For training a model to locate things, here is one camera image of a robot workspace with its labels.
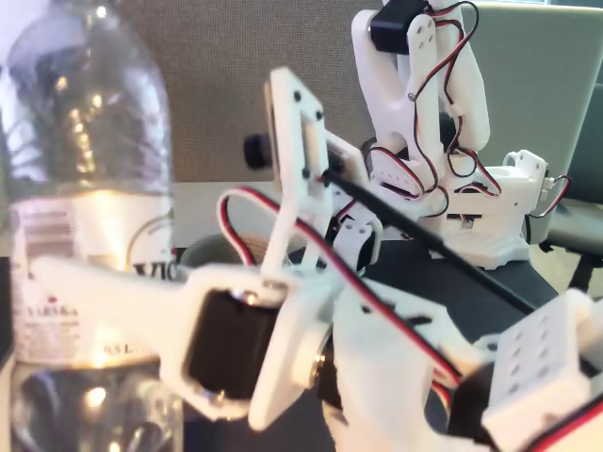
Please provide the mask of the right gripper with servo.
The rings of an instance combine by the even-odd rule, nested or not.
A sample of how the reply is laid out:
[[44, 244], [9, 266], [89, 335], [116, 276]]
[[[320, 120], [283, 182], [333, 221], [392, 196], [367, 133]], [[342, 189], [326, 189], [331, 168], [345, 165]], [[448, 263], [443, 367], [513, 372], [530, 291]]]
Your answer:
[[363, 275], [380, 256], [381, 221], [366, 209], [352, 215], [350, 209], [341, 209], [334, 220], [334, 250], [357, 274]]

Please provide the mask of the left gripper with servo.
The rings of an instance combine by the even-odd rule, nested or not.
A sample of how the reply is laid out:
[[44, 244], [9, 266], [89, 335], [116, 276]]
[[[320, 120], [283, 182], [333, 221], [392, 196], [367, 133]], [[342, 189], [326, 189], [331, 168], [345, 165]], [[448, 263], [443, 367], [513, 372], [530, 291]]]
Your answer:
[[330, 277], [274, 282], [226, 264], [165, 282], [44, 256], [32, 274], [51, 295], [154, 352], [160, 379], [200, 415], [246, 418], [255, 431], [316, 385], [339, 290]]

